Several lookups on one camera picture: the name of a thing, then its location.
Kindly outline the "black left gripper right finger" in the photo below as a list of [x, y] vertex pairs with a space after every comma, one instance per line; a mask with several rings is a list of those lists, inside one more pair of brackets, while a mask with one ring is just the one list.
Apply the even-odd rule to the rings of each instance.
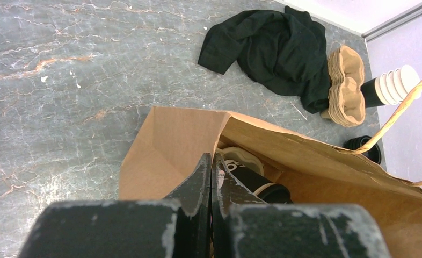
[[373, 217], [355, 204], [268, 204], [215, 154], [211, 174], [215, 257], [390, 257]]

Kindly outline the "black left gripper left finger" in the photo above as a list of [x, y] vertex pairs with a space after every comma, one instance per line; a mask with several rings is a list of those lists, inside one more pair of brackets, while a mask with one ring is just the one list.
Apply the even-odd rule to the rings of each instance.
[[56, 202], [37, 218], [20, 257], [208, 257], [212, 156], [159, 200]]

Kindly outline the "brown paper bag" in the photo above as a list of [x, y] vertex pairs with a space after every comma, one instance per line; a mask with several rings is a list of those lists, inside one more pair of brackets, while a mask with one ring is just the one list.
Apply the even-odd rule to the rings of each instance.
[[422, 257], [422, 181], [395, 178], [363, 156], [422, 92], [422, 81], [366, 144], [345, 150], [232, 111], [154, 106], [120, 168], [119, 198], [160, 199], [219, 143], [246, 149], [300, 203], [355, 203], [380, 226], [393, 257]]

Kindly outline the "stack of white paper cups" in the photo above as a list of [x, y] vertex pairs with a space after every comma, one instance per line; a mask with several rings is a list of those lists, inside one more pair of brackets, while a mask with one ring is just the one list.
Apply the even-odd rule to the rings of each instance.
[[418, 73], [410, 65], [384, 73], [361, 86], [365, 107], [400, 104], [419, 82]]

